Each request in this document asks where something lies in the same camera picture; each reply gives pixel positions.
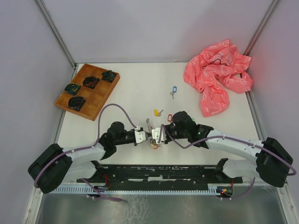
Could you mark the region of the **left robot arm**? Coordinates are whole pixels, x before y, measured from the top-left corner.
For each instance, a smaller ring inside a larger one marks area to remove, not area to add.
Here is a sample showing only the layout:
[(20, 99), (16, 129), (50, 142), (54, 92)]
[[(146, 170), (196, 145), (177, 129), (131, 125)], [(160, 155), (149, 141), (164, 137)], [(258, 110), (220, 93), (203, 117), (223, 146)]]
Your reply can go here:
[(99, 182), (103, 178), (103, 170), (97, 167), (100, 160), (116, 153), (118, 145), (137, 146), (149, 137), (151, 132), (142, 127), (127, 131), (123, 123), (116, 121), (91, 145), (62, 148), (57, 143), (51, 144), (29, 166), (28, 173), (34, 180), (34, 187), (44, 194), (52, 192), (64, 182), (81, 178)]

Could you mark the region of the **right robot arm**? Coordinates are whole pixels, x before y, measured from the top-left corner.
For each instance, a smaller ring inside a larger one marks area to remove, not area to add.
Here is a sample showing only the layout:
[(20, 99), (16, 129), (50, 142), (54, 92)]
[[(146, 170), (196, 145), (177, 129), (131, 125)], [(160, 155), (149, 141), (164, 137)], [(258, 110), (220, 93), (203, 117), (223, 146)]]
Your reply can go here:
[(288, 176), (296, 175), (293, 158), (276, 139), (237, 138), (211, 126), (196, 124), (185, 111), (175, 113), (171, 123), (161, 125), (153, 137), (157, 144), (186, 139), (188, 147), (219, 150), (241, 157), (241, 160), (222, 159), (218, 163), (220, 168), (214, 171), (214, 176), (219, 182), (236, 177), (261, 178), (267, 184), (281, 188)]

